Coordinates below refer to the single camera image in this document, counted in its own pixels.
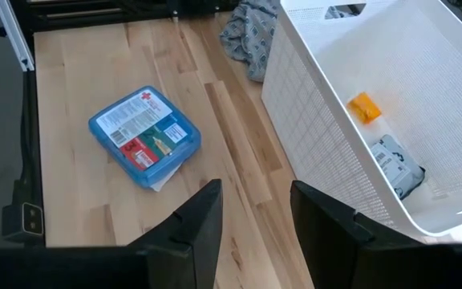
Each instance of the basket handle hole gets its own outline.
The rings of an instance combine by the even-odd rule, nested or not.
[[[327,9],[326,20],[337,18],[358,17],[365,10],[367,4],[348,4],[331,6]]]

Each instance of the label on first aid kit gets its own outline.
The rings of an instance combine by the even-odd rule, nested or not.
[[[400,181],[411,173],[409,168],[393,156],[382,144],[374,145],[371,152],[391,185],[397,186]]]
[[[104,133],[138,169],[154,165],[188,135],[172,109],[146,89],[96,120]]]

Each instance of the wooden floor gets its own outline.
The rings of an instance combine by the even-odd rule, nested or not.
[[[290,216],[294,174],[261,102],[261,85],[248,81],[245,66],[221,48],[226,19],[35,35],[48,246],[126,245],[220,178],[224,233],[215,287],[313,287]],[[87,126],[98,111],[148,84],[203,139],[160,193],[134,185]],[[462,233],[445,240],[453,239],[462,242]]]

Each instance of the packaged item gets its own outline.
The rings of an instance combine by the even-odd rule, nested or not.
[[[401,200],[424,181],[425,169],[418,166],[393,137],[383,136],[371,147],[371,152]]]

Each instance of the perforated basket wall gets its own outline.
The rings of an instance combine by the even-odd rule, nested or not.
[[[446,234],[462,226],[462,23],[439,0],[323,20],[342,4],[283,3],[262,93],[279,139],[300,180],[405,234]],[[374,133],[344,108],[362,91],[386,120]],[[404,203],[368,149],[384,133],[428,169]]]

